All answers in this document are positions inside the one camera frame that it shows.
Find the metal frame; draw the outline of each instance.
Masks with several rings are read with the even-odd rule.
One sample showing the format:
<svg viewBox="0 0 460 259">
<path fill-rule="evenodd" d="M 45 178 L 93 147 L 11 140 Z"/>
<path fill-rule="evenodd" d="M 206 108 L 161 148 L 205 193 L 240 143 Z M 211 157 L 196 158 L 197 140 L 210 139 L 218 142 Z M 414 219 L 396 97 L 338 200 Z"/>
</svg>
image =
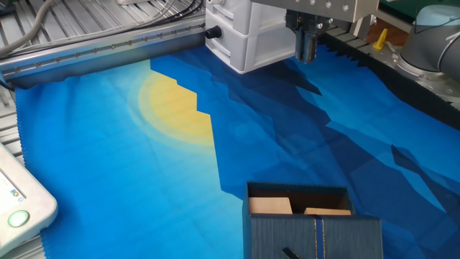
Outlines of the metal frame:
<svg viewBox="0 0 460 259">
<path fill-rule="evenodd" d="M 0 34 L 0 47 L 4 42 L 19 39 L 30 29 L 30 25 L 35 19 L 31 10 L 37 11 L 40 7 L 38 3 L 41 1 L 30 0 L 30 2 L 31 6 L 27 5 L 25 0 L 15 2 L 17 13 L 0 18 L 1 26 L 4 29 L 4 34 Z M 186 9 L 191 2 L 191 0 L 176 0 L 173 8 L 165 17 Z M 50 40 L 84 35 L 119 25 L 143 21 L 158 13 L 158 10 L 164 4 L 162 0 L 152 0 L 127 6 L 119 6 L 112 0 L 56 0 L 56 5 L 52 7 L 52 14 L 54 15 L 48 14 L 45 17 L 42 29 L 27 45 L 36 45 Z M 162 26 L 138 29 L 110 37 L 8 57 L 0 60 L 0 71 L 4 74 L 6 80 L 15 82 L 19 78 L 33 73 L 202 33 L 204 31 L 204 22 L 205 12 L 203 7 L 185 19 Z"/>
</svg>

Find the cardboard box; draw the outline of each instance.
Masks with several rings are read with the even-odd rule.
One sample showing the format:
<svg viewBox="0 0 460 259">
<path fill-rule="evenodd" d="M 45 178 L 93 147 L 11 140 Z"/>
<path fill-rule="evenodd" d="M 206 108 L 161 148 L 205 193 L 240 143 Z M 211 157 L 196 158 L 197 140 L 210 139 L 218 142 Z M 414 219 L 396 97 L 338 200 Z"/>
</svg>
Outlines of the cardboard box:
<svg viewBox="0 0 460 259">
<path fill-rule="evenodd" d="M 287 198 L 292 214 L 250 213 L 250 198 Z M 244 259 L 383 259 L 380 219 L 357 216 L 346 187 L 249 182 L 243 228 Z"/>
</svg>

